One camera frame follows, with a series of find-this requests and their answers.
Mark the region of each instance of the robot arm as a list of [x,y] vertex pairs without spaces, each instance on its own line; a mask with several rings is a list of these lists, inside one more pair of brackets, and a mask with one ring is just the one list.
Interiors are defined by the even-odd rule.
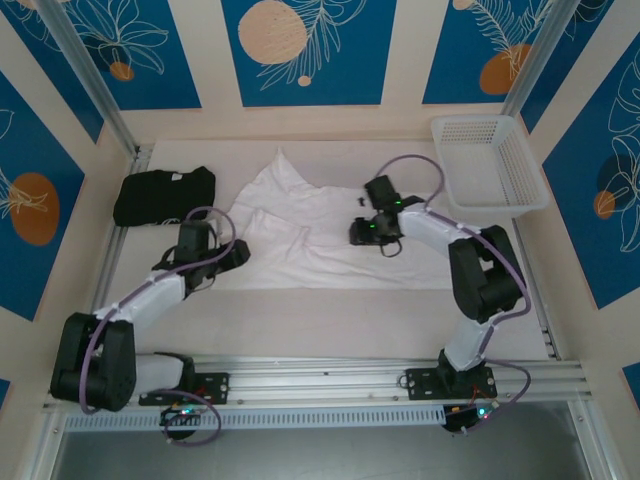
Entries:
[[472,390],[471,382],[486,368],[484,349],[494,322],[522,297],[502,262],[469,232],[495,247],[522,279],[509,237],[499,226],[480,229],[464,225],[463,229],[463,225],[426,208],[418,197],[402,199],[387,176],[373,179],[365,190],[378,214],[353,222],[351,244],[384,246],[402,237],[415,238],[449,259],[453,295],[466,318],[458,322],[454,336],[441,352],[437,373],[449,398],[465,398]]
[[134,394],[157,389],[192,391],[195,378],[189,357],[173,354],[136,355],[134,329],[140,331],[181,303],[205,279],[237,268],[250,257],[246,242],[236,240],[229,254],[215,263],[168,274],[178,267],[213,259],[228,245],[209,248],[211,226],[189,220],[180,225],[178,244],[167,250],[145,283],[125,300],[91,315],[74,313],[65,323],[51,379],[55,398],[79,401],[83,357],[99,323],[111,314],[100,334],[86,382],[87,404],[111,411],[122,409]]

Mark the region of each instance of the white plastic basket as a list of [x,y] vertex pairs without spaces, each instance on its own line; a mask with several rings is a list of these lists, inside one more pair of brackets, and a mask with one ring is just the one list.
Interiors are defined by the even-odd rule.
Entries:
[[540,167],[513,117],[437,117],[431,131],[451,213],[461,218],[515,218],[549,203]]

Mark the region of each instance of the white table surface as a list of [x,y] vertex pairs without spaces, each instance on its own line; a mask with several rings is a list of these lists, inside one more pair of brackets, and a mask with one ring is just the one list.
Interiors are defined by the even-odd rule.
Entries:
[[[285,155],[310,183],[361,188],[388,159],[403,153],[436,158],[423,141],[163,141],[149,169],[191,171],[205,165],[217,176],[215,206],[228,210],[242,187],[275,157]],[[434,172],[418,160],[389,170],[401,191],[432,191]],[[517,247],[510,222],[503,225]],[[130,228],[109,301],[141,283],[177,240],[177,226]],[[461,317],[448,290],[208,290],[136,332],[139,352],[295,357],[436,358]],[[535,311],[505,322],[487,356],[548,358]]]

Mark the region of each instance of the blue wallpaper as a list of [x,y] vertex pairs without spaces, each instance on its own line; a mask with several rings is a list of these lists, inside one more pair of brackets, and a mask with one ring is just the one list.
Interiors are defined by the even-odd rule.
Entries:
[[614,0],[582,0],[527,98],[522,119],[532,132]]
[[98,113],[69,64],[65,62],[62,53],[55,53],[59,52],[58,45],[42,24],[38,13],[25,7],[18,0],[0,0],[0,10],[91,139],[96,142],[104,123],[102,116]]
[[4,405],[4,400],[7,398],[10,386],[11,382],[0,378],[0,410],[2,409],[2,405]]
[[640,35],[544,170],[598,308],[640,287]]
[[503,101],[552,4],[450,0],[423,103]]
[[636,406],[640,409],[640,363],[628,365],[622,369],[622,372],[636,401]]
[[0,306],[34,319],[83,180],[0,73]]
[[396,0],[222,0],[245,107],[378,105]]
[[[38,14],[26,0],[0,8],[92,138],[102,125]],[[167,0],[70,0],[62,3],[122,110],[200,108]]]

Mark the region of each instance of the white t-shirt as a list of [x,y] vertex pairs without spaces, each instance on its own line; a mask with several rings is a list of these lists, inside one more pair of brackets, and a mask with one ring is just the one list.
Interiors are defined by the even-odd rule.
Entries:
[[449,261],[416,240],[402,239],[394,258],[376,246],[349,244],[353,220],[375,213],[361,197],[364,190],[310,185],[278,152],[229,211],[251,258],[214,288],[450,289]]

